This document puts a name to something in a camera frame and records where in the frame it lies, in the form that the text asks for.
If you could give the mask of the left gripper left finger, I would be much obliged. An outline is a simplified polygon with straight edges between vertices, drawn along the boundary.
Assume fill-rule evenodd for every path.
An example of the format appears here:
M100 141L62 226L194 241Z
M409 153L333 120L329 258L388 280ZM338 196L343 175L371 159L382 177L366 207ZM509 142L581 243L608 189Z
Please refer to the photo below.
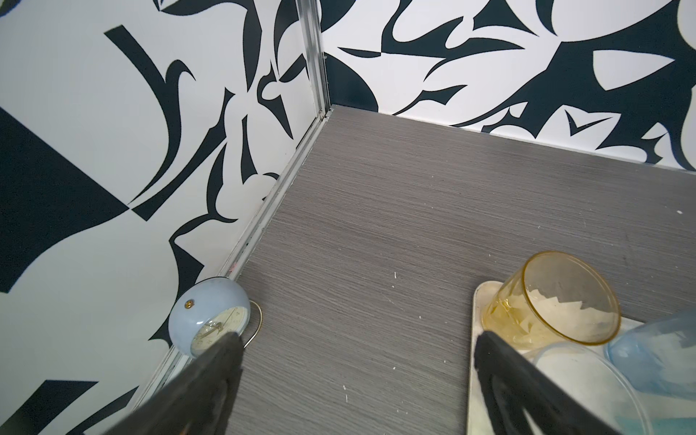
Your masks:
M224 434L243 373L244 344L226 333L110 434Z

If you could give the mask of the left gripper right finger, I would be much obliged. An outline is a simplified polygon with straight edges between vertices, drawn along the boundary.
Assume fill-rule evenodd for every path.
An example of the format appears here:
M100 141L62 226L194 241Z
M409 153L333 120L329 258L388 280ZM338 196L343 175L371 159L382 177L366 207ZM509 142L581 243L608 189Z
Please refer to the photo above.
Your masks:
M496 333L485 331L474 348L474 368L496 434L616 434L539 371Z

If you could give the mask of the amber plastic cup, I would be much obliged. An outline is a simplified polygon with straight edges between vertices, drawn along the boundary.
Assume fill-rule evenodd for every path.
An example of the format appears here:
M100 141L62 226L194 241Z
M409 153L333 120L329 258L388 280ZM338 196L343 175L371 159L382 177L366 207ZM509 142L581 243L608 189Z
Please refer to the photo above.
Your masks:
M481 323L513 348L532 351L561 342L607 344L620 331L622 313L616 293L592 266L543 251L503 283Z

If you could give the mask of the blue clear plastic cup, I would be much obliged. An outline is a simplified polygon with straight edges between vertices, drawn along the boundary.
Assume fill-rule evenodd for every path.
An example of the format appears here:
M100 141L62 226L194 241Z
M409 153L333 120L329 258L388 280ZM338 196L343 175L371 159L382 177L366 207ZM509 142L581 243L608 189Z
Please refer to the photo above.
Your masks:
M622 333L607 344L605 356L636 391L693 401L695 311Z

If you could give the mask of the teal frosted plastic cup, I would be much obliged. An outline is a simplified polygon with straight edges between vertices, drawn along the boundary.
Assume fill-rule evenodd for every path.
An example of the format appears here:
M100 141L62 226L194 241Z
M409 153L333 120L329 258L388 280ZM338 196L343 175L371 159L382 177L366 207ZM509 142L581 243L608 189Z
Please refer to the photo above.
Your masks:
M665 418L649 420L648 427L643 427L640 420L619 418L618 427L623 434L657 434L657 435L695 435L694 418Z

